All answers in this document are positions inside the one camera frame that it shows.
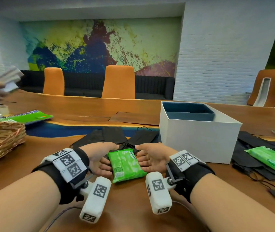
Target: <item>yellow object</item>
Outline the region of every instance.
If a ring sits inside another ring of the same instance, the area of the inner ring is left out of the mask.
[[[134,68],[119,65],[107,66],[102,97],[135,99]]]
[[[46,67],[44,77],[43,94],[64,95],[64,77],[61,68]]]

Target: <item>abstract painting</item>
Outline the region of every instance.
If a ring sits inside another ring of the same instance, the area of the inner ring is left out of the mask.
[[[64,20],[20,23],[30,70],[105,73],[133,66],[136,75],[174,76],[181,18]]]

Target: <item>spiral notebook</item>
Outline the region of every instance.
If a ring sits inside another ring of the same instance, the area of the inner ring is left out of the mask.
[[[34,124],[37,122],[50,120],[52,119],[52,115],[47,115],[39,110],[30,111],[27,113],[23,113],[20,115],[8,116],[5,118],[0,118],[0,121],[6,122],[19,122],[25,125]]]

